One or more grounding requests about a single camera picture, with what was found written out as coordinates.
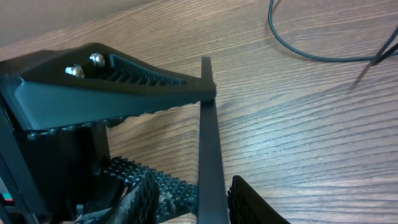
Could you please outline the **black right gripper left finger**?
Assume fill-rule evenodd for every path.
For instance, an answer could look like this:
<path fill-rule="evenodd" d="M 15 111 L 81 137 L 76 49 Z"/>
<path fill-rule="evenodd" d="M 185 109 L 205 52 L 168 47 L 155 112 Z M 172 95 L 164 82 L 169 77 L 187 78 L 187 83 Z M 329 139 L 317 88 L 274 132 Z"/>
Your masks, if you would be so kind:
<path fill-rule="evenodd" d="M 146 174 L 140 182 L 113 207 L 87 213 L 77 224 L 156 224 L 160 190 L 154 174 Z"/>

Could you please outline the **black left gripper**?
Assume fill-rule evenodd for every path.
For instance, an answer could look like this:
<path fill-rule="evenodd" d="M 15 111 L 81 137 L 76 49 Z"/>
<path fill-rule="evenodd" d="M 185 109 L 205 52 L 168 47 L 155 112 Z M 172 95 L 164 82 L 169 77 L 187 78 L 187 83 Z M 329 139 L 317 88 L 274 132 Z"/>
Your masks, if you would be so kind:
<path fill-rule="evenodd" d="M 26 129 L 11 96 L 1 96 L 1 222 L 60 223 L 111 208 L 123 183 L 111 162 L 107 97 L 55 95 L 39 104 L 50 129 Z"/>

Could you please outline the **blue Galaxy smartphone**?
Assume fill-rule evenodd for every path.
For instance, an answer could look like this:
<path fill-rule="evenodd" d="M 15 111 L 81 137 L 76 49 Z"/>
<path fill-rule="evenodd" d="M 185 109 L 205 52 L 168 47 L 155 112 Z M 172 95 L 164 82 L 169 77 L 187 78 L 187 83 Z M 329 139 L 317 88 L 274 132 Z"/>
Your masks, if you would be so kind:
<path fill-rule="evenodd" d="M 228 224 L 220 133 L 215 99 L 200 103 L 198 224 Z"/>

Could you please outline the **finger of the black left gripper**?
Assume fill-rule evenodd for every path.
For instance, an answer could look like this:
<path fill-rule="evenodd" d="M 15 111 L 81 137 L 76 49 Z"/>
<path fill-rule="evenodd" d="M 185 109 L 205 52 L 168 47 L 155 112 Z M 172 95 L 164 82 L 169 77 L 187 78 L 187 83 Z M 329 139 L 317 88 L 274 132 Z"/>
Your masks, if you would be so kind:
<path fill-rule="evenodd" d="M 2 61 L 1 96 L 27 137 L 38 139 L 213 100 L 216 86 L 89 43 Z"/>
<path fill-rule="evenodd" d="M 187 213 L 198 213 L 198 186 L 195 184 L 122 157 L 112 158 L 103 168 L 103 173 L 120 180 L 129 190 L 138 186 L 142 188 L 137 199 L 138 208 L 135 209 L 139 218 L 153 212 L 155 222 L 162 223 Z"/>

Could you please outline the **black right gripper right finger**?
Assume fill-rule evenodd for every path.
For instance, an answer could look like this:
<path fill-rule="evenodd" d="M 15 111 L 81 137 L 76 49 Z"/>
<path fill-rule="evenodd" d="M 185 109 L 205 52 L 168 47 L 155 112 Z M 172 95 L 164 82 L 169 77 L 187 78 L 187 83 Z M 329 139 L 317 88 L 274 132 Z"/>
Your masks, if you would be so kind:
<path fill-rule="evenodd" d="M 289 224 L 239 175 L 228 190 L 228 209 L 231 224 Z"/>

